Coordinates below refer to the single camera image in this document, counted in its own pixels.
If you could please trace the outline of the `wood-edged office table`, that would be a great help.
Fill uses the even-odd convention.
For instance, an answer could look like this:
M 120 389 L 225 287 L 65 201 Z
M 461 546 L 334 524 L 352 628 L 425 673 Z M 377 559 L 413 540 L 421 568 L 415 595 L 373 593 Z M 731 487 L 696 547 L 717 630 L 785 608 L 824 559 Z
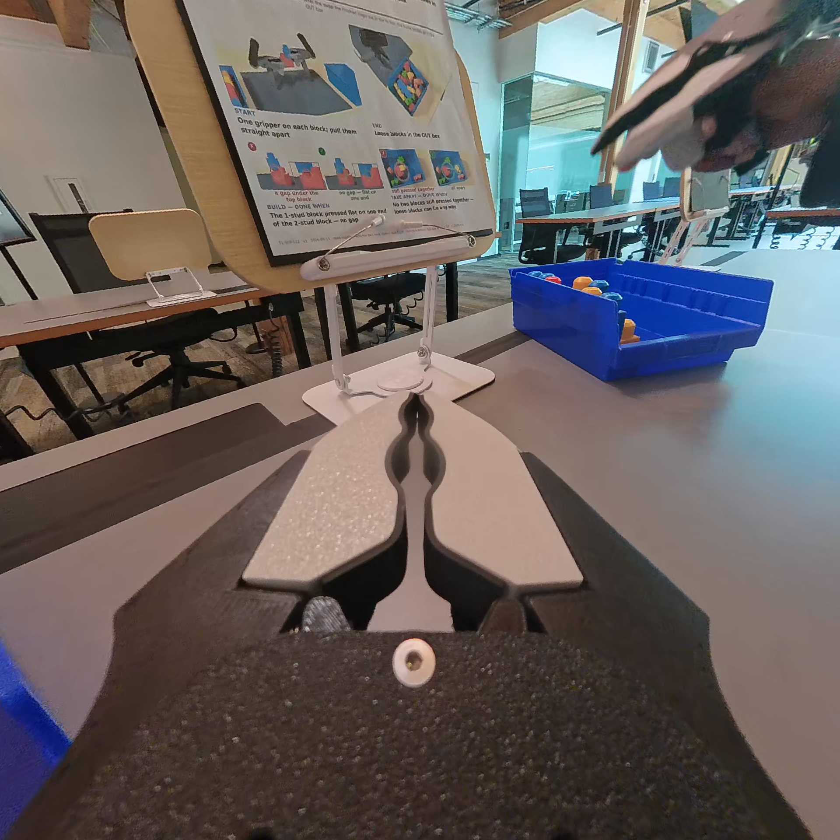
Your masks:
M 649 202 L 525 217 L 517 221 L 523 228 L 518 261 L 536 266 L 548 265 L 551 256 L 563 261 L 563 256 L 570 249 L 581 248 L 568 242 L 573 228 L 584 239 L 586 258 L 619 258 L 623 251 L 625 231 L 634 231 L 652 224 L 658 235 L 665 222 L 678 216 L 679 199 L 667 197 Z
M 839 250 L 839 209 L 785 206 L 766 214 L 770 249 Z
M 2 307 L 2 349 L 18 351 L 49 404 L 77 439 L 88 438 L 93 432 L 88 421 L 77 414 L 75 404 L 54 372 L 123 351 L 144 350 L 146 341 L 140 340 L 135 324 L 146 332 L 161 330 L 159 323 L 163 319 L 209 309 L 217 315 L 202 316 L 201 320 L 204 326 L 214 326 L 216 332 L 285 319 L 299 367 L 310 366 L 301 325 L 300 293 L 267 295 L 229 271 L 211 275 L 206 282 L 215 287 L 215 297 L 169 301 L 158 308 L 147 302 L 152 292 L 145 285 L 5 306 Z

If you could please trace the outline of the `small pale wooden board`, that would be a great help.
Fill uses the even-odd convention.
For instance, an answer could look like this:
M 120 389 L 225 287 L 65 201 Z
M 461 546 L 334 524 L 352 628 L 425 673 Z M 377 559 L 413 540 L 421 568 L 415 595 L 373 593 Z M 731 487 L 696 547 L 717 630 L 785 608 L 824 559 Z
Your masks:
M 111 273 L 123 281 L 181 268 L 205 270 L 215 261 L 203 220 L 190 208 L 101 213 L 88 229 Z

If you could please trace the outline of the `heap of joined block pairs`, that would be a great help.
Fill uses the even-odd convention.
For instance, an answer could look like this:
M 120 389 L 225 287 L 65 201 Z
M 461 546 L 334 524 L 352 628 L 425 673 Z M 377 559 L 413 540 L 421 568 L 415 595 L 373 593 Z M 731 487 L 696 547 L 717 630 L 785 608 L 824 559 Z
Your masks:
M 636 322 L 623 309 L 623 296 L 612 289 L 607 280 L 587 275 L 578 275 L 571 279 L 562 278 L 556 272 L 539 270 L 526 271 L 523 275 L 537 284 L 542 298 L 553 308 L 566 308 L 573 312 L 583 304 L 584 296 L 611 302 L 617 307 L 618 342 L 621 345 L 641 342 L 642 337 L 637 332 Z

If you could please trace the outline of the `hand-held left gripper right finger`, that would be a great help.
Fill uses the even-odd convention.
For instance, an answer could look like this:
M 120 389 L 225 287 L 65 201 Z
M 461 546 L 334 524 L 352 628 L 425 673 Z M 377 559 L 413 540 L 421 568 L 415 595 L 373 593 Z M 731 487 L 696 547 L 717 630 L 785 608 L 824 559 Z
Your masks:
M 475 631 L 498 601 L 576 592 L 585 578 L 523 454 L 465 408 L 417 402 L 426 581 L 457 632 Z

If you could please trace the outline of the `blue plastic bin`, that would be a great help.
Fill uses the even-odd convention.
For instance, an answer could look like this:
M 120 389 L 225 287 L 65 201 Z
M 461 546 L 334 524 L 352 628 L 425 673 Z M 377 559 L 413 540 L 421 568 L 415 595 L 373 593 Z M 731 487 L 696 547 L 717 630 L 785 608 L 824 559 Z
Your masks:
M 1 838 L 66 755 L 70 740 L 1 646 Z
M 547 305 L 526 271 L 605 279 L 623 296 L 640 343 L 621 345 L 617 307 L 584 296 L 574 311 Z M 771 280 L 644 261 L 597 259 L 509 270 L 516 330 L 603 382 L 723 364 L 757 344 Z

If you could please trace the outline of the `person's right forearm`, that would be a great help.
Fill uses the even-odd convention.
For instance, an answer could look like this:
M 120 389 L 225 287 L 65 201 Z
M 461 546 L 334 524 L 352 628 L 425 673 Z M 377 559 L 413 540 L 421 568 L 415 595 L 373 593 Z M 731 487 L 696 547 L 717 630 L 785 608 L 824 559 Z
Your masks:
M 808 160 L 801 207 L 839 207 L 839 125 L 828 126 Z

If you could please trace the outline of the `person's right hand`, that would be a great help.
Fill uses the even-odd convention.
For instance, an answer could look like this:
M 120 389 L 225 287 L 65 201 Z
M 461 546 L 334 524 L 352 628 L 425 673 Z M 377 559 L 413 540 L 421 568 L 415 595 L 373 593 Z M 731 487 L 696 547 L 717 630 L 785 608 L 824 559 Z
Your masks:
M 771 69 L 752 95 L 752 112 L 769 151 L 821 133 L 839 84 L 839 41 L 800 44 Z

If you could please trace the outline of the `dark display board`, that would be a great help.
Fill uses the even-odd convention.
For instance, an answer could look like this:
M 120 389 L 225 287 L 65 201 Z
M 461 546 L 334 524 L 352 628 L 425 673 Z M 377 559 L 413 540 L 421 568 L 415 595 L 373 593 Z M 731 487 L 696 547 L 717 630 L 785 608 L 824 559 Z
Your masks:
M 684 222 L 720 217 L 730 208 L 731 170 L 682 171 L 679 189 L 679 214 Z

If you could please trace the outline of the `dark framed screen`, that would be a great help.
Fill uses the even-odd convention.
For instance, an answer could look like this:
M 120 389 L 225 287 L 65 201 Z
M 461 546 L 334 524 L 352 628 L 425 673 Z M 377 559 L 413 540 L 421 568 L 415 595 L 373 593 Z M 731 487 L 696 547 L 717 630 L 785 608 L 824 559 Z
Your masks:
M 5 194 L 1 192 L 1 254 L 13 271 L 21 287 L 28 295 L 28 298 L 33 301 L 39 299 L 38 294 L 31 286 L 15 258 L 12 257 L 10 249 L 17 245 L 27 245 L 36 241 L 36 236 L 29 229 L 20 213 L 10 203 Z

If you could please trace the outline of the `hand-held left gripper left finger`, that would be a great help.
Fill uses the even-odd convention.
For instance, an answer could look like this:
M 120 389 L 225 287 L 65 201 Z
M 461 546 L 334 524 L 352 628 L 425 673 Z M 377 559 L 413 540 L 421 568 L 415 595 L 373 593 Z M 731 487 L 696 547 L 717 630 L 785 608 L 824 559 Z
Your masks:
M 392 395 L 309 451 L 242 575 L 252 588 L 336 601 L 353 629 L 406 572 L 402 481 L 417 398 Z

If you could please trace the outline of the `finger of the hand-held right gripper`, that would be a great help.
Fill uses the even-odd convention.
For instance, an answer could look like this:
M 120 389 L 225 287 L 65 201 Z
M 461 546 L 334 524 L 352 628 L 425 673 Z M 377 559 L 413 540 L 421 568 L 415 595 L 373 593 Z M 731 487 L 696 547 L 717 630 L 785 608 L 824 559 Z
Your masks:
M 694 104 L 671 100 L 642 117 L 640 108 L 622 106 L 616 110 L 616 128 L 621 119 L 628 120 L 628 124 L 622 129 L 626 137 L 616 152 L 616 168 L 631 170 L 657 152 L 672 170 L 698 165 L 706 156 L 708 141 L 718 126 L 717 107 L 708 98 Z
M 779 42 L 778 37 L 784 32 L 780 21 L 785 3 L 742 2 L 735 6 L 677 50 L 622 106 L 640 108 L 640 115 L 647 117 L 671 100 L 694 104 L 709 98 L 753 67 Z M 622 129 L 627 124 L 628 120 L 621 119 L 616 128 L 615 111 L 591 153 L 599 154 L 619 140 L 623 143 L 626 133 Z

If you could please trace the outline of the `printed instruction sheet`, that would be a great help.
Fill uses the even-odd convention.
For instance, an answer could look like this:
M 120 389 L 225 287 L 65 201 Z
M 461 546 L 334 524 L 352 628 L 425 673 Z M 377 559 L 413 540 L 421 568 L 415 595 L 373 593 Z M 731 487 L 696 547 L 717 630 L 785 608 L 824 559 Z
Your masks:
M 273 266 L 495 234 L 445 2 L 176 2 Z

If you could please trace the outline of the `pale wooden board stand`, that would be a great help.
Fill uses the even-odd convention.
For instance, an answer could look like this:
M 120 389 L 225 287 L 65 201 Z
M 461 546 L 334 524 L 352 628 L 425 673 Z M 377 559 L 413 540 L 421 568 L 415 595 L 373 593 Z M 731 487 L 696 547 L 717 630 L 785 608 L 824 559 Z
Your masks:
M 727 208 L 718 208 L 706 212 L 681 213 L 677 229 L 656 264 L 682 266 L 698 237 L 727 211 Z

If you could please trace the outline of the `small pale board stand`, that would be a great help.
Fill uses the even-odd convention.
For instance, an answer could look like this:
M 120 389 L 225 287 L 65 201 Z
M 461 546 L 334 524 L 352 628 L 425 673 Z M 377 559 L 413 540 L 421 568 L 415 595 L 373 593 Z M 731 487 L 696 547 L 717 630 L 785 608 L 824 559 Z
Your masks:
M 158 287 L 155 285 L 155 282 L 164 277 L 169 277 L 171 279 L 174 275 L 179 274 L 187 275 L 193 281 L 196 288 L 188 292 L 177 293 L 174 295 L 162 295 Z M 192 270 L 186 266 L 148 271 L 145 273 L 145 279 L 154 292 L 154 298 L 145 302 L 149 308 L 165 308 L 177 304 L 180 305 L 182 303 L 201 301 L 217 297 L 217 293 L 215 291 L 205 289 Z

